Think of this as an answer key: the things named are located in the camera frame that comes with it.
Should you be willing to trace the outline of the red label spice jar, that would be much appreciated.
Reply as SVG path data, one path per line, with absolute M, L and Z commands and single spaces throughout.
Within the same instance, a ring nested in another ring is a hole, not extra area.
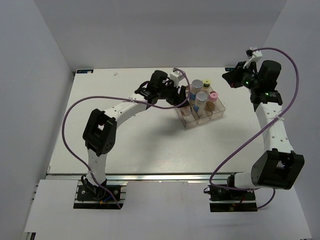
M 188 106 L 185 106 L 185 107 L 182 107 L 180 108 L 180 112 L 181 112 L 181 115 L 183 117 L 188 117 L 192 114 L 192 109 L 191 109 L 191 106 L 188 105 Z

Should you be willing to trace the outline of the silver lid pearl jar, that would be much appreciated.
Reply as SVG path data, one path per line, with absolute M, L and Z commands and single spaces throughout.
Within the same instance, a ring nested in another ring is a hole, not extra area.
M 204 112 L 207 100 L 208 100 L 208 95 L 206 92 L 200 91 L 196 94 L 193 109 L 199 117 Z
M 196 95 L 201 91 L 203 87 L 203 82 L 199 79 L 195 79 L 192 81 L 190 86 L 190 94 L 189 94 L 189 103 L 191 105 L 195 104 Z

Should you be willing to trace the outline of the yellow cap spice bottle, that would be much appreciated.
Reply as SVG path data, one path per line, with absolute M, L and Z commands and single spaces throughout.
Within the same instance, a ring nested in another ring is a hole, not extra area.
M 211 92 L 211 81 L 209 79 L 204 79 L 202 81 L 202 83 L 203 83 L 203 85 L 202 85 L 201 91 L 205 92 L 205 93 L 207 93 L 207 95 L 209 95 Z

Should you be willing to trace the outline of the pink cap spice bottle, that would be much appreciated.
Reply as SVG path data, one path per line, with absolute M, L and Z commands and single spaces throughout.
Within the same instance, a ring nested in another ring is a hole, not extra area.
M 212 111 L 215 110 L 215 108 L 216 108 L 215 102 L 217 101 L 218 97 L 219 97 L 219 95 L 218 95 L 218 93 L 215 92 L 215 91 L 211 91 L 211 92 L 209 93 L 208 99 L 207 99 L 206 105 L 205 105 L 205 109 L 206 109 L 207 111 L 211 111 L 211 112 L 212 112 Z

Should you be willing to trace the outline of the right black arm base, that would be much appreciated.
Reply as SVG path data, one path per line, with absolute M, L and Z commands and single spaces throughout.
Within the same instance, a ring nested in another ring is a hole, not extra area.
M 209 206 L 212 213 L 258 211 L 254 192 L 229 190 L 208 185 L 203 193 L 209 195 Z

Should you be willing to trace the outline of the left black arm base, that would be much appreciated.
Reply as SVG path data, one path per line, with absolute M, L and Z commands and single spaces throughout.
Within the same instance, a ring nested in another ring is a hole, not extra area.
M 119 210 L 117 203 L 108 191 L 100 186 L 91 184 L 84 175 L 81 177 L 80 182 L 76 189 L 74 209 Z M 125 187 L 108 185 L 107 180 L 102 185 L 113 194 L 119 206 L 122 207 L 126 197 Z

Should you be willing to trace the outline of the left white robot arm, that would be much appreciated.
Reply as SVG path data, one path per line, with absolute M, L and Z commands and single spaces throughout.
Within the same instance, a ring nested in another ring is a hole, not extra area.
M 107 110 L 94 109 L 88 119 L 82 138 L 88 153 L 86 179 L 91 184 L 88 193 L 99 200 L 105 196 L 105 168 L 107 154 L 116 142 L 117 128 L 136 114 L 155 105 L 158 100 L 166 100 L 172 106 L 184 108 L 189 106 L 186 87 L 179 86 L 185 76 L 174 70 L 167 74 L 155 70 L 149 81 L 142 83 L 137 90 L 118 105 Z

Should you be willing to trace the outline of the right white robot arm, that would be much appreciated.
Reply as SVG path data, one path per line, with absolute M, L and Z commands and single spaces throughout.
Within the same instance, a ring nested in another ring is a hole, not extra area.
M 273 60 L 263 61 L 259 70 L 255 62 L 241 61 L 234 70 L 222 75 L 231 88 L 249 89 L 250 101 L 260 127 L 270 124 L 262 133 L 262 156 L 250 171 L 235 173 L 228 179 L 225 192 L 233 200 L 242 196 L 244 189 L 289 190 L 304 166 L 305 159 L 295 153 L 286 133 L 284 119 L 280 116 L 283 100 L 276 86 L 281 69 L 281 64 Z

